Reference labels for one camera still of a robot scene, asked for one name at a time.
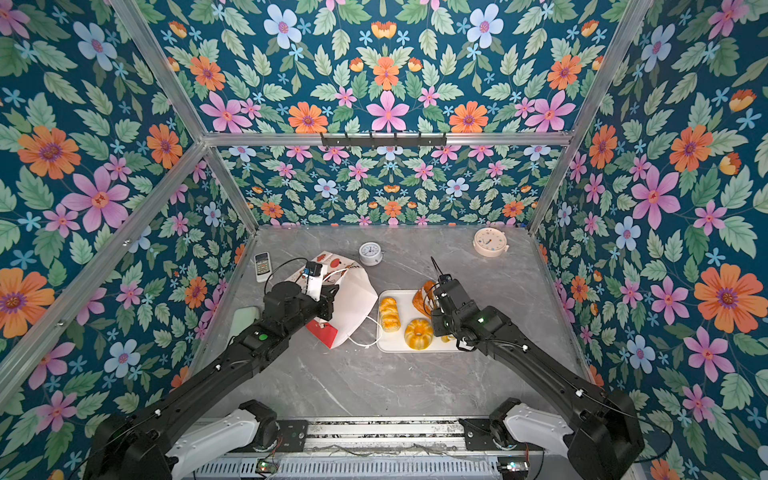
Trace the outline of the black hook rail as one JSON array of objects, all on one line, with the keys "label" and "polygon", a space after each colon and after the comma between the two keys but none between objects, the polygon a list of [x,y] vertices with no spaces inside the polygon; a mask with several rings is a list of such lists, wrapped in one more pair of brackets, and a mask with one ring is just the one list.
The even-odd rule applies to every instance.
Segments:
[{"label": "black hook rail", "polygon": [[393,134],[321,134],[324,147],[442,147],[448,145],[446,134],[393,133]]}]

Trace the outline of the red white paper bag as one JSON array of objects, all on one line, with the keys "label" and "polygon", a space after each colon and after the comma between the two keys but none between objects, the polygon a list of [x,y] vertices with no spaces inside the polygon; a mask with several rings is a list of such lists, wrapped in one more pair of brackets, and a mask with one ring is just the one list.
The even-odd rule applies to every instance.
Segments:
[{"label": "red white paper bag", "polygon": [[355,260],[322,251],[312,261],[323,265],[323,286],[338,286],[329,321],[313,320],[307,329],[326,347],[342,345],[363,324],[377,302],[366,270]]}]

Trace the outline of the orange triangular fake pastry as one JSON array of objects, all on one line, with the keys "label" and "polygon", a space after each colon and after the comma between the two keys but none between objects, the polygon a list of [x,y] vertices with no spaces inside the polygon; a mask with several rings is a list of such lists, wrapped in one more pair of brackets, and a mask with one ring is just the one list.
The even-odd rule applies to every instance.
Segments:
[{"label": "orange triangular fake pastry", "polygon": [[425,318],[430,318],[432,312],[439,307],[434,293],[436,286],[436,282],[428,280],[412,298],[413,307]]}]

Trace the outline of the pink round clock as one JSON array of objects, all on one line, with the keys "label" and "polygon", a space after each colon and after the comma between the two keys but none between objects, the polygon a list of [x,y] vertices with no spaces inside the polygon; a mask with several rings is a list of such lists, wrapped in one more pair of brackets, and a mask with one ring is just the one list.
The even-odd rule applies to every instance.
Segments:
[{"label": "pink round clock", "polygon": [[500,257],[509,249],[505,233],[492,227],[479,229],[473,236],[472,246],[479,255],[488,258]]}]

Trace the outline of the round yellow fake bun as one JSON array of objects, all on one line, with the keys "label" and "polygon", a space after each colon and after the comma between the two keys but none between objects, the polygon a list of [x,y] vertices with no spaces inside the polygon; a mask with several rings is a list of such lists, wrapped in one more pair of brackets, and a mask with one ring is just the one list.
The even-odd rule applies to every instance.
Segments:
[{"label": "round yellow fake bun", "polygon": [[405,329],[404,341],[406,345],[416,351],[429,348],[434,340],[432,323],[424,318],[412,320]]}]

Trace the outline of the green silicone pad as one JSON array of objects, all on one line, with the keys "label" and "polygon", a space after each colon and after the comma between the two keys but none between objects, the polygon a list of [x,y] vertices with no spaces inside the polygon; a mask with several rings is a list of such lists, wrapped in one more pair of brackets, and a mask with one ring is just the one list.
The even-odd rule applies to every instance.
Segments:
[{"label": "green silicone pad", "polygon": [[260,319],[260,309],[257,306],[244,307],[235,311],[229,336],[236,338],[244,330]]}]

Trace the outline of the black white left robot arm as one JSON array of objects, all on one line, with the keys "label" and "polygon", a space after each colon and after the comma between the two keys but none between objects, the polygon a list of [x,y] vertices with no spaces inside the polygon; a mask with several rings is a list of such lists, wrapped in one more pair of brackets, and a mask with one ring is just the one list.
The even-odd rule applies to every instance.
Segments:
[{"label": "black white left robot arm", "polygon": [[97,428],[85,462],[86,479],[183,479],[222,455],[248,445],[271,450],[276,413],[248,400],[225,417],[199,426],[213,406],[271,365],[290,338],[312,320],[329,320],[336,285],[317,298],[289,281],[264,297],[260,321],[245,328],[209,365],[159,401],[130,415],[111,415]]}]

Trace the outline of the white plastic tray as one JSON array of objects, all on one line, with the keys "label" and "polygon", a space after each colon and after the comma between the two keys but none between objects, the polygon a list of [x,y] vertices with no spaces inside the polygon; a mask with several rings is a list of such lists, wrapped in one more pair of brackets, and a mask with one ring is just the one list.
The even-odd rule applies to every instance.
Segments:
[{"label": "white plastic tray", "polygon": [[414,304],[419,290],[385,290],[379,295],[377,346],[391,354],[457,352],[452,335],[439,336],[431,319]]}]

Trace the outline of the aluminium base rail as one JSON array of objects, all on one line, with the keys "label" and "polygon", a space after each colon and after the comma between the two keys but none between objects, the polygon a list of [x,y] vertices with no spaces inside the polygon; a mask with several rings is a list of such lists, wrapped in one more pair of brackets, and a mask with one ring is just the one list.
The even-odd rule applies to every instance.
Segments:
[{"label": "aluminium base rail", "polygon": [[537,446],[563,457],[592,453],[620,455],[631,445],[625,416],[588,418],[577,426],[560,417],[519,404],[489,418],[401,417],[279,420],[238,409],[224,418],[198,421],[177,439],[152,427],[136,437],[143,445],[171,457],[173,463],[207,462],[236,450],[309,452],[331,449],[421,448],[514,450]]}]

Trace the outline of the white remote control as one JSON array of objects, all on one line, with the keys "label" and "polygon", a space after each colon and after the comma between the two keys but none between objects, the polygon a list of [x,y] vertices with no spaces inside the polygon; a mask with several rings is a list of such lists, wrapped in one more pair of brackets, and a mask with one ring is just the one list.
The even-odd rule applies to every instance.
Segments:
[{"label": "white remote control", "polygon": [[265,283],[273,273],[271,257],[268,252],[257,253],[253,257],[254,272],[258,283]]}]

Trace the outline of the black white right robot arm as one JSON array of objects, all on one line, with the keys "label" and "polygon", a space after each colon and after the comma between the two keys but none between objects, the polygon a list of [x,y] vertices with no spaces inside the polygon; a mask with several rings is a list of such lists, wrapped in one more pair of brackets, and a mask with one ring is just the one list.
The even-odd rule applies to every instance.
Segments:
[{"label": "black white right robot arm", "polygon": [[498,443],[534,444],[568,459],[583,479],[620,479],[645,447],[632,399],[575,374],[530,340],[503,312],[480,308],[461,283],[439,276],[431,312],[436,333],[455,337],[460,351],[479,351],[520,376],[553,413],[510,398],[494,411]]}]

